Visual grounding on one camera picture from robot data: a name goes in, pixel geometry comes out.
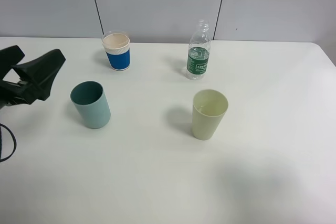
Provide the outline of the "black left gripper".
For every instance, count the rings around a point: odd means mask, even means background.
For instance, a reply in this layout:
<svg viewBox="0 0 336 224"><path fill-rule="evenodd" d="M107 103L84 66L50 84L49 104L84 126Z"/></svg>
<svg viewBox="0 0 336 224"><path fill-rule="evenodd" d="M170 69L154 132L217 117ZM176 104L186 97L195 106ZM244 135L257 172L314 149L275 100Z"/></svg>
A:
<svg viewBox="0 0 336 224"><path fill-rule="evenodd" d="M53 81L66 61L60 49L53 49L39 58L17 65L24 56L17 45L0 50L1 109L47 100ZM20 77L18 83L3 80L12 66Z"/></svg>

